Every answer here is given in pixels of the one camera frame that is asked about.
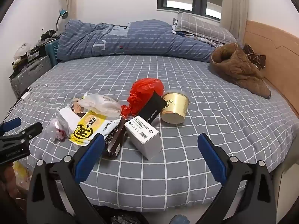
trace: blue gripper pad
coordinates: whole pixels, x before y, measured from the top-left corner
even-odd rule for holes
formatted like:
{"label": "blue gripper pad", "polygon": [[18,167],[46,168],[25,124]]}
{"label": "blue gripper pad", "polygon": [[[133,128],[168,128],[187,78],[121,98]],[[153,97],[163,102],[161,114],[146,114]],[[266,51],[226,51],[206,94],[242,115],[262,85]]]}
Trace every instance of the blue gripper pad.
{"label": "blue gripper pad", "polygon": [[214,179],[224,185],[226,183],[226,167],[203,134],[198,136],[197,145]]}
{"label": "blue gripper pad", "polygon": [[89,148],[85,154],[81,157],[77,163],[75,169],[75,182],[81,183],[87,180],[95,162],[99,156],[102,155],[105,146],[104,137],[101,134],[97,134],[98,137],[94,137],[89,143]]}
{"label": "blue gripper pad", "polygon": [[12,119],[8,122],[5,122],[1,125],[0,127],[0,131],[5,133],[5,132],[8,132],[10,130],[13,130],[14,128],[17,128],[21,125],[21,119],[20,118],[15,118],[15,119]]}

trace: bed sheet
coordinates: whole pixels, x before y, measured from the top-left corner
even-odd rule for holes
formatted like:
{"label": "bed sheet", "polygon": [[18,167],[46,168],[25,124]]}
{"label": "bed sheet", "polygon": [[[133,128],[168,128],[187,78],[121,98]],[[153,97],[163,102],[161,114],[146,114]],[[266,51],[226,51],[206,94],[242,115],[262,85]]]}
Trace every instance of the bed sheet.
{"label": "bed sheet", "polygon": [[[186,120],[180,125],[160,117],[154,120],[163,149],[150,161],[129,138],[116,159],[99,158],[81,183],[92,204],[159,211],[212,201],[221,185],[197,148],[203,132],[228,155],[249,163],[264,160],[269,171],[284,160],[299,120],[279,93],[271,89],[271,99],[264,99],[212,74],[208,63],[174,57],[118,55],[59,63],[32,84],[29,100],[13,109],[9,118],[20,117],[22,125],[10,133],[37,121],[46,128],[56,108],[84,93],[128,104],[132,84],[146,77],[159,78],[165,91],[182,90],[189,96]],[[55,145],[43,131],[31,142],[30,151],[21,162],[33,169],[39,159],[59,161],[73,155],[75,148],[69,141]]]}

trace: red plastic bag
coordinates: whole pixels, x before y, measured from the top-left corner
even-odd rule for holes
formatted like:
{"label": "red plastic bag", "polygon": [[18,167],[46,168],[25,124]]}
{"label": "red plastic bag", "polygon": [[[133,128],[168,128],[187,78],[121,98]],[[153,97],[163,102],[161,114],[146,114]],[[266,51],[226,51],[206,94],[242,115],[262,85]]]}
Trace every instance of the red plastic bag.
{"label": "red plastic bag", "polygon": [[131,88],[130,96],[128,97],[129,106],[123,105],[121,107],[122,116],[125,119],[127,119],[129,115],[136,116],[152,97],[154,91],[162,96],[164,85],[161,80],[143,78],[135,82]]}

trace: rolled blue comforter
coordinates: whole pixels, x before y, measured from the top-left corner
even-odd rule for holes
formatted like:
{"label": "rolled blue comforter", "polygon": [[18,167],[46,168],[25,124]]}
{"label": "rolled blue comforter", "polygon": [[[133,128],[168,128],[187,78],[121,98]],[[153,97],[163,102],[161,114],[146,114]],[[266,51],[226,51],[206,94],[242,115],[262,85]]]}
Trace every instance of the rolled blue comforter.
{"label": "rolled blue comforter", "polygon": [[57,59],[67,61],[101,55],[164,55],[209,62],[214,48],[175,35],[171,25],[144,20],[123,26],[70,20],[59,39]]}

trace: barcode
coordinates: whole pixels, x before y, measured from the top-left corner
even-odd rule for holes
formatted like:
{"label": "barcode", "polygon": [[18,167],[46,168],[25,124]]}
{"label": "barcode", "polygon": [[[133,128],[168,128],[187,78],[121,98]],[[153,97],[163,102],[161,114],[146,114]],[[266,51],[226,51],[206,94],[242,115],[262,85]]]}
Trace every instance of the barcode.
{"label": "barcode", "polygon": [[144,139],[146,139],[147,138],[147,135],[146,134],[144,134],[143,132],[140,132],[140,135],[144,138]]}

